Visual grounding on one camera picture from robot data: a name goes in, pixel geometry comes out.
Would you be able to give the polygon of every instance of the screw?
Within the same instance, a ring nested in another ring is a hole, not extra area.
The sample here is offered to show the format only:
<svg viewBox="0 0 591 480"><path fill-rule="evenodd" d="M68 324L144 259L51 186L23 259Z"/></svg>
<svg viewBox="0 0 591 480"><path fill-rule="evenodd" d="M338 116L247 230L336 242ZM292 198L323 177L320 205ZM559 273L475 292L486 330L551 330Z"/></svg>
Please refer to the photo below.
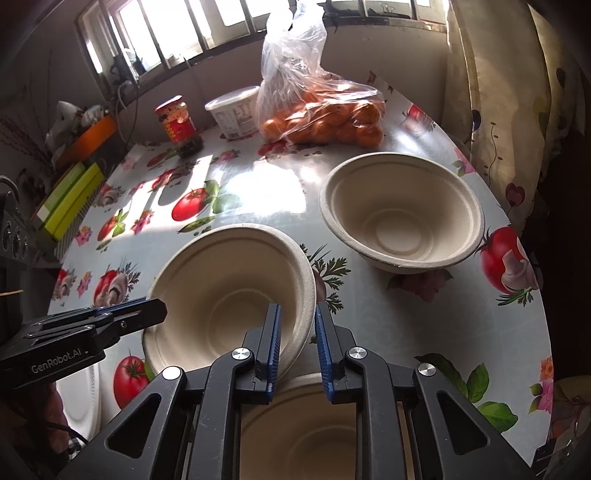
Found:
<svg viewBox="0 0 591 480"><path fill-rule="evenodd" d="M356 358L356 359L360 359L360 358L365 358L368 354L368 351L361 347L361 346L354 346L351 350L349 350L349 356L351 358Z"/></svg>
<svg viewBox="0 0 591 480"><path fill-rule="evenodd" d="M433 375L435 375L436 371L437 371L437 368L435 368L431 364L420 364L418 366L418 372L421 375L425 375L425 377L432 377Z"/></svg>
<svg viewBox="0 0 591 480"><path fill-rule="evenodd" d="M181 376L181 369L179 367L166 367L162 370L162 376L166 380L176 380Z"/></svg>
<svg viewBox="0 0 591 480"><path fill-rule="evenodd" d="M251 351L248 348L240 347L232 352L232 357L235 360L246 360L251 356Z"/></svg>

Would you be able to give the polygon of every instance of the floral tablecloth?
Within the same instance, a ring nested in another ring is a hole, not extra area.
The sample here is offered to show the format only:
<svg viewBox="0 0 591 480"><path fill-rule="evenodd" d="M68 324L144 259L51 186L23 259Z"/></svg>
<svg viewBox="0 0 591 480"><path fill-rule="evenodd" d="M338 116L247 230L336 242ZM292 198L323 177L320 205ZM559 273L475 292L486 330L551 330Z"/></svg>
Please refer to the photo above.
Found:
<svg viewBox="0 0 591 480"><path fill-rule="evenodd" d="M393 275L367 264L320 216L323 179L367 152L347 145L264 144L259 134L228 142L203 133L204 150L181 160L170 144L136 145L108 179L65 257L50 313L146 295L184 244L239 222L271 225L307 254L335 323L390 363L429 361L531 462L550 423L553 366L544 308L532 267L507 216L447 135L391 88L382 151L430 158L462 176L478 196L486 235L480 250L446 270ZM195 272L195 281L207 281ZM102 424L149 375L139 333L99 364ZM318 371L316 346L288 376Z"/></svg>

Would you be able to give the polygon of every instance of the window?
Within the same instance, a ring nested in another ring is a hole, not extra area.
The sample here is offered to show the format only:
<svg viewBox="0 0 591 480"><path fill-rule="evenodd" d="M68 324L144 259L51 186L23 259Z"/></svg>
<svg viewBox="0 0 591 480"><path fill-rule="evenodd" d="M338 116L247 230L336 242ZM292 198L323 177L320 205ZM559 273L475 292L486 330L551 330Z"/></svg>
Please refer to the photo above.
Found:
<svg viewBox="0 0 591 480"><path fill-rule="evenodd" d="M232 41L262 38L269 13L296 0L95 0L78 19L89 63L113 94L124 79L156 84L167 70L231 48ZM362 17L445 23L447 0L317 0L340 20Z"/></svg>

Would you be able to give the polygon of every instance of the white plate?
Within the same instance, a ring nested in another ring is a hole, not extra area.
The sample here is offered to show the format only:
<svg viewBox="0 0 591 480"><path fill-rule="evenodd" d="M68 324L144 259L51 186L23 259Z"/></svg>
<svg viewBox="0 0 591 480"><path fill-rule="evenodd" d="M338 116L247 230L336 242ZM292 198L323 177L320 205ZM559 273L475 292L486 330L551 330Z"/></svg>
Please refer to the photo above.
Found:
<svg viewBox="0 0 591 480"><path fill-rule="evenodd" d="M100 391L98 364L57 381L64 414L71 429L90 440L99 430Z"/></svg>

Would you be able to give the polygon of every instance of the white plastic bag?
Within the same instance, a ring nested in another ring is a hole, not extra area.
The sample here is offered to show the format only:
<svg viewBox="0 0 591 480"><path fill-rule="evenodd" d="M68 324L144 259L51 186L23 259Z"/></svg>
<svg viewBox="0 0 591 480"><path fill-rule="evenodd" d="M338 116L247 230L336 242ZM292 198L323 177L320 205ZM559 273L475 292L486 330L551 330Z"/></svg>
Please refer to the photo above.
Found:
<svg viewBox="0 0 591 480"><path fill-rule="evenodd" d="M384 136L379 125L384 99L378 90L320 66L326 42L323 13L314 0L299 0L295 15L285 8L269 16L257 126L268 142L286 138L298 144L376 147Z"/></svg>

